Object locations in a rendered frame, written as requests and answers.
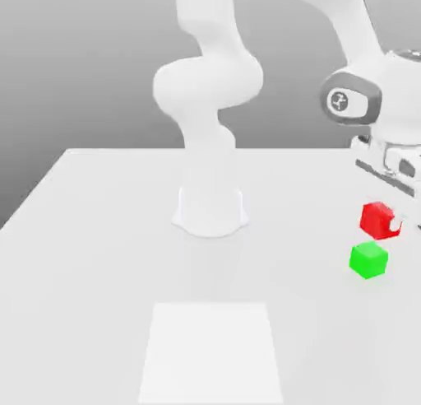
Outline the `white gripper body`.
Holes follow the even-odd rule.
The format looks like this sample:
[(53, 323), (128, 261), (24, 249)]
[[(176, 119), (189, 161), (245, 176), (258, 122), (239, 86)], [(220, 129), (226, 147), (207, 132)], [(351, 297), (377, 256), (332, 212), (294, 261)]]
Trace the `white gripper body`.
[(396, 219), (421, 226), (421, 182), (406, 184), (396, 177), (377, 172), (360, 159), (355, 160), (355, 165), (378, 181), (374, 190), (368, 192), (370, 199), (385, 203), (394, 212)]

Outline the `small red cube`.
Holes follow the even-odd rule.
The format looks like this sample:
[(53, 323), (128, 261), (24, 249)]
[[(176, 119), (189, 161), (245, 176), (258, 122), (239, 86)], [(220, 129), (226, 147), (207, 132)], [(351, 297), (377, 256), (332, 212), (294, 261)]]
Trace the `small red cube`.
[(385, 240), (400, 234), (402, 223), (391, 228), (395, 218), (394, 211), (383, 202), (369, 202), (363, 205), (359, 226), (362, 231), (375, 240)]

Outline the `small green cube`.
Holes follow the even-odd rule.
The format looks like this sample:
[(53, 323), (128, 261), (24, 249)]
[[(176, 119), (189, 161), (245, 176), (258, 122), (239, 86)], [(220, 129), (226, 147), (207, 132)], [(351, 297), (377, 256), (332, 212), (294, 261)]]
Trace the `small green cube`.
[(352, 247), (349, 267), (364, 279), (382, 275), (386, 271), (388, 252), (374, 241)]

